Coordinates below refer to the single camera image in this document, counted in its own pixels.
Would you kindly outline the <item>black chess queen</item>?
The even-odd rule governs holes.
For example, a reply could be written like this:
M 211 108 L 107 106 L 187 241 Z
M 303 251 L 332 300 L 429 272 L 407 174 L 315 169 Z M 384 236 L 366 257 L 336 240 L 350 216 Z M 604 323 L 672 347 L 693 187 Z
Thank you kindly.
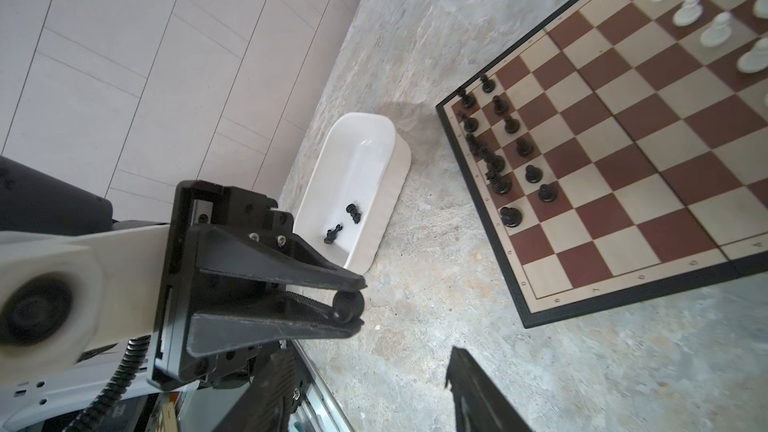
M 523 221 L 522 212 L 515 207 L 502 207 L 499 210 L 502 224 L 508 228 L 518 227 Z

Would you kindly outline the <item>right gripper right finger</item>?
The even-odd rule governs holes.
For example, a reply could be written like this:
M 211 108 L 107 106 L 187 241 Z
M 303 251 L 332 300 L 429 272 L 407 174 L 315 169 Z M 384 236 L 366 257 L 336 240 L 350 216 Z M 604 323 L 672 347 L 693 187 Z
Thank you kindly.
M 458 432 L 532 432 L 467 349 L 452 348 L 445 387 L 453 396 Z

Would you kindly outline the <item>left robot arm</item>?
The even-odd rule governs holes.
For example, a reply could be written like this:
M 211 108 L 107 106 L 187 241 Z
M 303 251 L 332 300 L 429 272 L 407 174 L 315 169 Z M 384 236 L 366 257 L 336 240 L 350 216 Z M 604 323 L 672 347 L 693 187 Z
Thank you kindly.
M 147 337 L 140 365 L 171 391 L 246 368 L 280 341 L 343 339 L 365 279 L 325 259 L 262 194 L 183 181 L 166 223 L 1 161 L 1 382 Z

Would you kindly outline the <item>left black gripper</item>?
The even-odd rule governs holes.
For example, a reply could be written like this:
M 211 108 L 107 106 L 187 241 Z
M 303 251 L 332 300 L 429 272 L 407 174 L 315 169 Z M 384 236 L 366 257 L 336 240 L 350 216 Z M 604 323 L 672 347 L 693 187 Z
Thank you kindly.
M 152 386 L 236 388 L 277 341 L 360 331 L 365 278 L 326 260 L 292 226 L 263 194 L 205 181 L 177 186 L 148 352 Z M 284 285 L 340 292 L 327 305 Z

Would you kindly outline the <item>white plastic tray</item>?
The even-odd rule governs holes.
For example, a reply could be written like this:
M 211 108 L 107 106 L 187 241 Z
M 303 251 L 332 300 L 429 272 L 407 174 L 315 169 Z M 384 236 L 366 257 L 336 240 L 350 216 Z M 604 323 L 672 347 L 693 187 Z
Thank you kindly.
M 365 274 L 410 166 L 410 147 L 389 118 L 345 114 L 326 136 L 294 232 L 330 262 Z

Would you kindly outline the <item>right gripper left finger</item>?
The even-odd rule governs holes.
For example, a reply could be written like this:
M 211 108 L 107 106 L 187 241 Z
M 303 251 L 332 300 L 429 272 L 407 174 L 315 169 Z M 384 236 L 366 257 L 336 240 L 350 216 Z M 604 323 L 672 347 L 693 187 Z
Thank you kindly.
M 280 349 L 264 364 L 248 390 L 213 430 L 287 431 L 297 387 L 295 355 L 288 349 Z

